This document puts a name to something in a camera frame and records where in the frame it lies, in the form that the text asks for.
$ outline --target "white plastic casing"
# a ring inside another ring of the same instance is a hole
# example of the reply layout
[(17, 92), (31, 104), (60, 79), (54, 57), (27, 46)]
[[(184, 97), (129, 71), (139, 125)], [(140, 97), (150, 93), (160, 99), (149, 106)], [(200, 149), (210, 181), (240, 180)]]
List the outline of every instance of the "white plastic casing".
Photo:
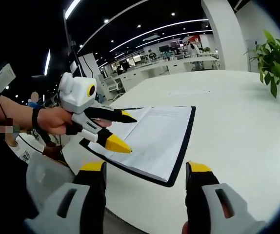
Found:
[[(89, 93), (92, 86), (94, 86), (94, 92)], [(59, 90), (63, 109), (79, 114), (95, 101), (97, 81), (87, 77), (73, 78), (71, 73), (64, 73)]]

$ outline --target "monitor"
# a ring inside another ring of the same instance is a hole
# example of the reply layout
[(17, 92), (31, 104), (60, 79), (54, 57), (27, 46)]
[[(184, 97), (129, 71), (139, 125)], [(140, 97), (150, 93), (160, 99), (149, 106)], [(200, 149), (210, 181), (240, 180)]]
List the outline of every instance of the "monitor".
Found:
[(164, 46), (159, 47), (159, 50), (161, 52), (166, 52), (166, 51), (170, 50), (170, 47), (169, 47), (169, 45), (164, 45)]

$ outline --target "human hand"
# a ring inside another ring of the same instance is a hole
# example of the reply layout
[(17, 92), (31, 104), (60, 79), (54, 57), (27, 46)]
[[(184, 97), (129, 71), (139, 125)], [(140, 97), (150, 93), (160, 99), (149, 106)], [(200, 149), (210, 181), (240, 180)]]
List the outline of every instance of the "human hand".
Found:
[[(109, 127), (112, 124), (105, 119), (94, 121), (102, 127)], [(41, 109), (37, 122), (41, 129), (52, 134), (63, 135), (66, 133), (66, 124), (72, 124), (72, 114), (61, 107)]]

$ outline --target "chair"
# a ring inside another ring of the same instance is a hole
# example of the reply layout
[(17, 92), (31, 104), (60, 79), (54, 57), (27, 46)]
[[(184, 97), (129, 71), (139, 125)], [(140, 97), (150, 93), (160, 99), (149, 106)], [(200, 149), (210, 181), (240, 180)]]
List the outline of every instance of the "chair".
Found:
[(26, 188), (37, 209), (41, 211), (45, 200), (63, 184), (72, 183), (74, 177), (68, 167), (39, 154), (30, 158)]

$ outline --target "human arm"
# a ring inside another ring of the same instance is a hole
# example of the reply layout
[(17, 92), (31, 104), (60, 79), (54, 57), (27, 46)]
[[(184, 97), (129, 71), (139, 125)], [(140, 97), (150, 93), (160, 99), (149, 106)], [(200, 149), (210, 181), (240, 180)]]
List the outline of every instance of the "human arm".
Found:
[[(29, 106), (20, 105), (11, 99), (0, 97), (0, 121), (7, 118), (12, 118), (21, 128), (32, 129), (32, 114), (33, 108)], [(41, 129), (53, 134), (65, 134), (65, 124), (72, 123), (72, 114), (62, 109), (55, 107), (52, 109), (39, 110), (38, 125)]]

